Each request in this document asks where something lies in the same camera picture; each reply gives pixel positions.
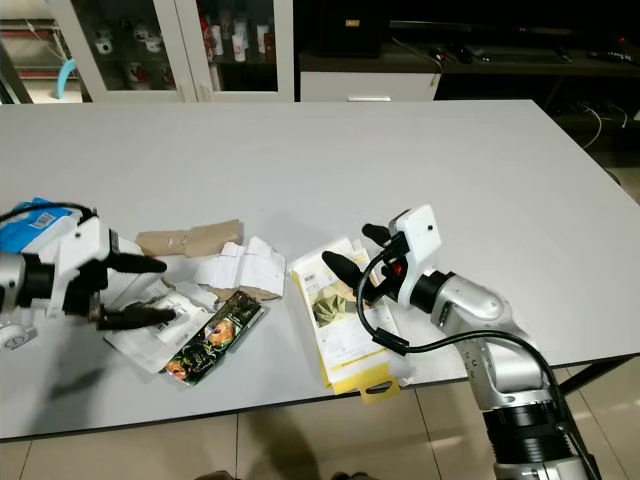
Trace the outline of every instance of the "blue label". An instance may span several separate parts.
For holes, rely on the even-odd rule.
[[[32,204],[51,203],[44,198],[35,197],[31,202],[16,205],[15,208]],[[71,215],[66,208],[45,208],[23,213],[0,224],[0,251],[20,253],[38,235],[53,225],[59,218]]]

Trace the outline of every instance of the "table leg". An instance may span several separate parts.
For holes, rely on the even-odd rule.
[[[603,362],[592,363],[581,372],[576,373],[574,376],[565,380],[560,384],[560,390],[564,395],[575,392],[579,388],[584,387],[588,383],[591,383],[596,378],[609,373],[611,370],[615,370],[623,363],[628,362],[634,358],[634,355],[628,357],[615,358],[613,360],[605,360]]]

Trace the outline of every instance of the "tile floor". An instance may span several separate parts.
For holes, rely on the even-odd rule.
[[[640,168],[613,169],[640,201]],[[560,380],[580,368],[558,369]],[[640,479],[640,358],[569,397],[607,480]],[[408,389],[365,407],[345,398],[172,424],[0,446],[1,480],[492,479],[482,417],[467,383]]]

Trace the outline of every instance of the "snack package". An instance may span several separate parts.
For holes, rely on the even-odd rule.
[[[264,314],[264,308],[244,292],[236,292],[207,324],[167,363],[165,370],[195,385]]]

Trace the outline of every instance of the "shelf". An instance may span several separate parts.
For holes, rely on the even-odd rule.
[[[441,44],[412,45],[425,52],[428,47],[441,47]],[[539,49],[521,49],[523,54],[533,53]],[[572,63],[527,63],[527,62],[489,62],[474,60],[465,64],[457,61],[446,63],[446,74],[516,74],[516,75],[588,75],[639,77],[640,67],[627,64],[608,63],[587,57],[586,50],[569,50]],[[640,56],[640,49],[629,52]],[[438,73],[440,69],[435,62],[422,58],[405,48],[385,43],[378,58],[325,57],[312,52],[301,52],[298,55],[302,72],[377,72],[377,73]]]

